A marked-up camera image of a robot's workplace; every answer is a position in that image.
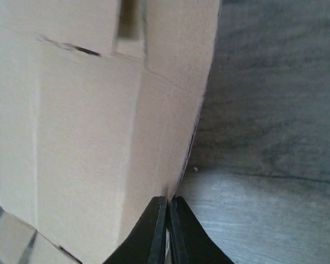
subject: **cardboard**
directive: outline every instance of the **cardboard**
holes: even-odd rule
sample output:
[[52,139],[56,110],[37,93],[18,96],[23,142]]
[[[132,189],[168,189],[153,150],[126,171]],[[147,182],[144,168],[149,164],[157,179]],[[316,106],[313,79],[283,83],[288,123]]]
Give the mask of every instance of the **cardboard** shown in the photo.
[[0,263],[77,264],[36,229],[0,208]]
[[0,205],[102,263],[178,185],[220,1],[135,1],[125,39],[119,1],[68,2],[0,2]]

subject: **black plastic object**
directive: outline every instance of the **black plastic object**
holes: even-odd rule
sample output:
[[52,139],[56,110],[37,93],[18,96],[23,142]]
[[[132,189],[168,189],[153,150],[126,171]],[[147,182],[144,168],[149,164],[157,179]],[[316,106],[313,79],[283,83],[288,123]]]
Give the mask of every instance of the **black plastic object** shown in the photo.
[[163,264],[166,197],[153,197],[126,240],[104,264]]
[[209,238],[183,197],[174,197],[168,210],[172,264],[234,264]]
[[164,264],[166,228],[172,264],[234,264],[209,238],[183,197],[153,197],[124,243],[104,264]]

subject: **dark gap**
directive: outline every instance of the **dark gap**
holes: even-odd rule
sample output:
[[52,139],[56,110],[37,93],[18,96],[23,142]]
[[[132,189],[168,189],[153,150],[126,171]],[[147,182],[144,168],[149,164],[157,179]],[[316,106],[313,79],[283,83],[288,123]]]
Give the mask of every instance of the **dark gap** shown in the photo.
[[81,52],[84,52],[84,53],[87,53],[89,55],[93,55],[93,56],[98,56],[100,57],[100,53],[98,52],[95,52],[95,51],[91,51],[89,49],[86,49],[86,48],[81,48],[81,47],[78,47],[78,46],[74,46],[76,50],[78,51],[81,51]]
[[66,249],[64,249],[62,246],[58,247],[63,253],[65,253],[67,256],[69,256],[71,259],[76,261],[79,264],[83,264],[82,261],[80,261],[78,258],[76,258],[74,255],[72,255],[70,252],[68,252]]
[[38,231],[35,230],[33,236],[31,237],[31,240],[29,241],[28,245],[26,246],[26,248],[24,249],[24,251],[20,257],[18,264],[29,264],[29,259],[33,252],[34,242],[37,237],[37,234],[38,234]]
[[137,39],[137,8],[139,0],[122,0],[119,18],[118,37]]

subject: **wood grain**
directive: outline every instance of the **wood grain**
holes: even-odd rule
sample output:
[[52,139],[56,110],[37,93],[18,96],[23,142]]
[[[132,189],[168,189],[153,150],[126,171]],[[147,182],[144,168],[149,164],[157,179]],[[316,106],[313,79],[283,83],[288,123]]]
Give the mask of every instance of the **wood grain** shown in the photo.
[[330,264],[330,184],[204,170],[178,195],[236,264]]
[[330,0],[223,0],[186,171],[235,263],[330,264]]
[[330,0],[225,1],[217,38],[189,163],[330,182]]

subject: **wooden floor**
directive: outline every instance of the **wooden floor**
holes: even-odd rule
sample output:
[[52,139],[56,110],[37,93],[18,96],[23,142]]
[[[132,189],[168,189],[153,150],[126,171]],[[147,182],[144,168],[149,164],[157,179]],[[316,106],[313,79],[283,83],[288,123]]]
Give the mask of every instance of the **wooden floor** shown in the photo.
[[330,0],[223,0],[178,194],[236,264],[330,264]]

